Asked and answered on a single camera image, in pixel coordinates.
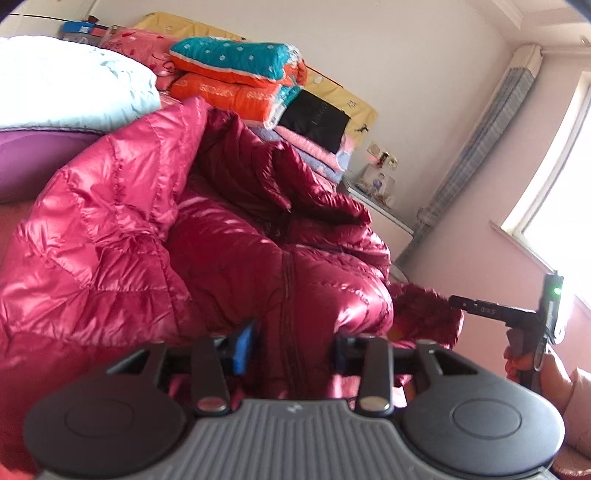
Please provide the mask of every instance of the framed photo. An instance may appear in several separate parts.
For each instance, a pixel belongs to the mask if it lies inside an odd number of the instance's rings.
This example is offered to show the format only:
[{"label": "framed photo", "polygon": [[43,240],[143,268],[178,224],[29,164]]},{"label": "framed photo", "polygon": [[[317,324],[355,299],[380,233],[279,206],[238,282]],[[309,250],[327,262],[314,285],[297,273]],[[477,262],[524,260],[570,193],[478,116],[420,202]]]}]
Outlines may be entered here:
[{"label": "framed photo", "polygon": [[383,169],[368,165],[356,184],[368,195],[384,197],[392,192],[394,179]]}]

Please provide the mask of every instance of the blue box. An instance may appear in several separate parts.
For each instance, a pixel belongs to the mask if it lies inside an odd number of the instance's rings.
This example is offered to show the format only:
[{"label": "blue box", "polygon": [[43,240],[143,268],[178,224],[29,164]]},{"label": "blue box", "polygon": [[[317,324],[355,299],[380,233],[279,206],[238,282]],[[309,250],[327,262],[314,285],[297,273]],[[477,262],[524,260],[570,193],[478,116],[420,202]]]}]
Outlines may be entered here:
[{"label": "blue box", "polygon": [[66,22],[61,28],[64,33],[86,33],[90,34],[94,29],[94,23],[88,22]]}]

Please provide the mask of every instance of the orange cloth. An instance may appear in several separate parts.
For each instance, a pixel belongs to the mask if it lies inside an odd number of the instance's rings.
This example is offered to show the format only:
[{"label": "orange cloth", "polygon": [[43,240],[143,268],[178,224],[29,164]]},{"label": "orange cloth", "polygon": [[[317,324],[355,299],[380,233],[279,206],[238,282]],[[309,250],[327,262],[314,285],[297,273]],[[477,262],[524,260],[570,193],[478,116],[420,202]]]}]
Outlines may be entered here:
[{"label": "orange cloth", "polygon": [[225,83],[197,73],[188,73],[176,81],[170,96],[177,100],[201,96],[207,103],[224,110],[232,110],[240,118],[273,127],[273,117],[283,104],[277,99],[281,85],[275,83],[264,88],[255,88],[237,83]]},{"label": "orange cloth", "polygon": [[207,65],[199,65],[197,63],[187,61],[182,57],[176,56],[174,53],[171,58],[173,59],[174,65],[179,70],[205,75],[206,77],[219,80],[220,82],[241,83],[243,85],[250,85],[251,87],[255,88],[266,88],[269,85],[285,85],[286,87],[305,85],[308,79],[308,69],[304,63],[304,60],[300,60],[296,66],[286,64],[284,67],[285,78],[279,82],[276,82],[265,77],[255,77],[241,72],[224,72],[216,70],[214,68],[208,67]]}]

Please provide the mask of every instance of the ridged gray surface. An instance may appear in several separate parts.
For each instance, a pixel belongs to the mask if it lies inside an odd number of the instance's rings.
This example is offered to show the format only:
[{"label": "ridged gray surface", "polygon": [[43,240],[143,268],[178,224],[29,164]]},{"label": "ridged gray surface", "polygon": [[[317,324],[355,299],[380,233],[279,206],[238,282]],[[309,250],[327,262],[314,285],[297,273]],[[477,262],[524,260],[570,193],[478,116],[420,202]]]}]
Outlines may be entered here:
[{"label": "ridged gray surface", "polygon": [[344,401],[245,400],[229,417],[201,420],[179,450],[125,480],[452,478],[418,460],[391,423],[359,417]]}]

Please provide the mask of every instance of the jacket zipper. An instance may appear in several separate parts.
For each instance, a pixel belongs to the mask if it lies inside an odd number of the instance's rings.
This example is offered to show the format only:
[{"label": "jacket zipper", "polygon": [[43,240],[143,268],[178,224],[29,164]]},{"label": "jacket zipper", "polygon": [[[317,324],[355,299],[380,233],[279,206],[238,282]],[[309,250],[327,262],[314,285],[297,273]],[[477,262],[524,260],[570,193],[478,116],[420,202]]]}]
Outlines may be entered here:
[{"label": "jacket zipper", "polygon": [[293,319],[293,258],[291,253],[282,253],[283,268],[283,303],[281,307],[281,317],[279,321],[279,336],[281,343],[282,362],[285,374],[289,396],[294,400],[305,398],[306,381],[304,379],[304,370],[301,366],[298,355],[297,338],[294,331]]}]

